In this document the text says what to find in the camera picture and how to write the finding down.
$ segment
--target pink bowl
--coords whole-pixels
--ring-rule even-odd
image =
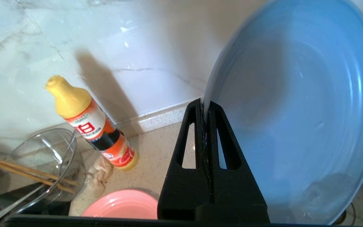
[[[142,191],[122,190],[100,198],[81,216],[157,219],[157,207],[157,200]]]

